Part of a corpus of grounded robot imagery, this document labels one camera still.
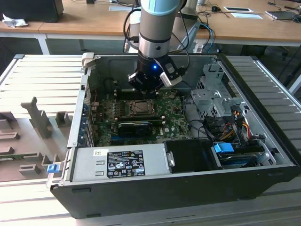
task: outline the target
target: warning label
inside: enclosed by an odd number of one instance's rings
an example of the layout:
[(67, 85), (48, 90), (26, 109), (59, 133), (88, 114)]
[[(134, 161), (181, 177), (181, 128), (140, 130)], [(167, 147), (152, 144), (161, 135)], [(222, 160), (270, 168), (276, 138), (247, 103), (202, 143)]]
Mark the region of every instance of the warning label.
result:
[(142, 150), (108, 153), (108, 178), (123, 178), (144, 175), (145, 167)]

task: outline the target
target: white sticker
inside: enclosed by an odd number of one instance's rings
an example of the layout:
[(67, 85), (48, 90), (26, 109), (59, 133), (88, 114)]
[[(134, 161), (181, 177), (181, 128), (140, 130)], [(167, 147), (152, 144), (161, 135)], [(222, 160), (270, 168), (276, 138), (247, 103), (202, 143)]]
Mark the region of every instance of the white sticker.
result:
[(13, 158), (1, 158), (0, 161), (13, 161)]
[(144, 172), (144, 169), (136, 169), (136, 172)]
[(93, 156), (107, 156), (108, 152), (108, 149), (95, 149)]

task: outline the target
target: desk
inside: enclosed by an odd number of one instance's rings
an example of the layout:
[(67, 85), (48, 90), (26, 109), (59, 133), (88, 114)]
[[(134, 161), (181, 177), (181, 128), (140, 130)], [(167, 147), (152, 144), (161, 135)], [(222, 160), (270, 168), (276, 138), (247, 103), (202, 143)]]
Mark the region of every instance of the desk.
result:
[[(267, 0), (210, 0), (217, 4), (223, 12), (228, 12), (226, 7), (250, 8), (253, 13), (265, 13), (265, 11), (278, 11), (278, 8), (267, 4)], [(284, 6), (297, 7), (297, 3), (278, 0), (277, 5), (283, 10)], [(197, 11), (210, 11), (212, 5), (206, 4), (197, 7)], [(301, 44), (301, 24), (293, 21), (273, 21), (267, 14), (260, 16), (263, 19), (235, 18), (227, 13), (210, 14), (208, 18), (210, 27), (215, 31), (215, 43), (243, 44), (243, 45), (269, 45), (269, 46), (299, 46)], [(206, 17), (200, 14), (203, 22)], [(205, 40), (204, 33), (199, 31), (196, 38)]]
[[(210, 0), (223, 6), (248, 7), (255, 13), (267, 10), (277, 11), (277, 7), (267, 4), (267, 0)], [(296, 3), (277, 1), (283, 6), (296, 7)], [(78, 40), (123, 40), (122, 25), (127, 12), (109, 11), (109, 3), (63, 0), (64, 14), (59, 23), (49, 24), (29, 22), (28, 27), (8, 28), (0, 24), (0, 36), (38, 39), (43, 54), (49, 54), (46, 39), (78, 39)], [(211, 10), (207, 4), (202, 10)], [(273, 21), (268, 15), (263, 19), (234, 18), (231, 14), (211, 14), (209, 24), (215, 30), (215, 43), (249, 44), (274, 46), (299, 46), (301, 44), (301, 24), (295, 22)], [(196, 41), (204, 43), (208, 38), (206, 30), (197, 33)]]

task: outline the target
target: blue plastic tab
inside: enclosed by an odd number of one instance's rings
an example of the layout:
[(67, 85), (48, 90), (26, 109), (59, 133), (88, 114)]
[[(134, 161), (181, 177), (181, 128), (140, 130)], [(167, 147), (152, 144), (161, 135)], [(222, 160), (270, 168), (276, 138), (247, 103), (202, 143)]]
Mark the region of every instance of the blue plastic tab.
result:
[(60, 164), (50, 164), (47, 167), (47, 173), (59, 173), (60, 172)]
[(234, 152), (232, 144), (230, 143), (218, 143), (214, 145), (214, 149), (216, 153)]

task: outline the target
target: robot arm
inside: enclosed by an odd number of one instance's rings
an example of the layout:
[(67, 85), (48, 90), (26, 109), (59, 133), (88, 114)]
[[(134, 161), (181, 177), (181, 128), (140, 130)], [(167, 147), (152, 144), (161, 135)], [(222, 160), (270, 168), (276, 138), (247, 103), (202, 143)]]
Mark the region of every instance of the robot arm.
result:
[(182, 81), (187, 68), (177, 68), (168, 55), (174, 20), (186, 0), (141, 0), (138, 64), (129, 83), (145, 93)]

